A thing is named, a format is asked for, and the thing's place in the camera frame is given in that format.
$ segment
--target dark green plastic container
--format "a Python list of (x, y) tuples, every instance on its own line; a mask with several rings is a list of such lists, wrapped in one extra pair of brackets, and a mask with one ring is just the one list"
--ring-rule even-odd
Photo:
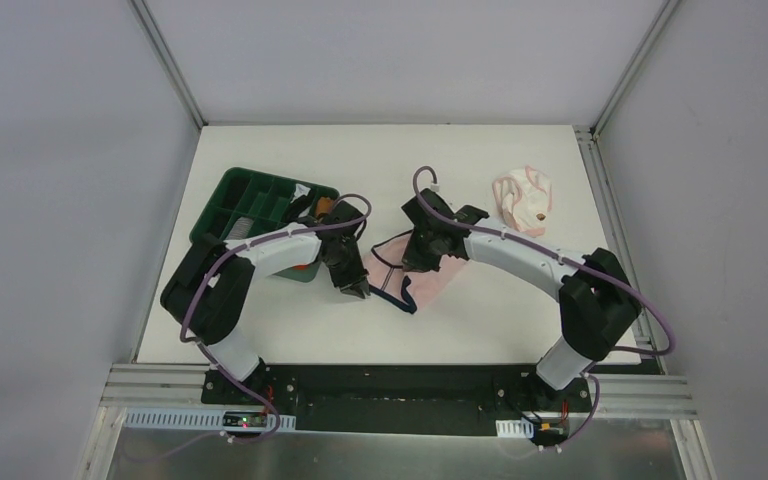
[[(211, 233), (220, 240), (225, 240), (231, 227), (240, 217), (254, 221), (246, 238), (285, 227), (287, 223), (283, 222), (282, 218), (287, 207), (290, 206), (297, 183), (311, 189), (314, 206), (321, 197), (340, 196), (340, 192), (331, 187), (245, 168), (232, 168), (222, 176), (222, 180), (219, 181), (219, 185), (216, 186), (216, 190), (213, 191), (213, 195), (202, 210), (196, 225), (190, 232), (190, 242), (204, 233)], [(319, 270), (319, 261), (310, 264), (307, 268), (290, 268), (277, 275), (300, 282), (309, 282), (316, 277), (317, 270)]]

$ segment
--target pink cloth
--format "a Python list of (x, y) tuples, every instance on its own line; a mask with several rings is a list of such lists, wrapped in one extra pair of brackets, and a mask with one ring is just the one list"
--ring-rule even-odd
[(402, 311), (415, 313), (431, 303), (466, 265), (466, 260), (444, 255), (439, 272), (407, 272), (402, 269), (402, 255), (410, 239), (410, 231), (372, 247), (363, 258), (369, 272), (370, 291)]

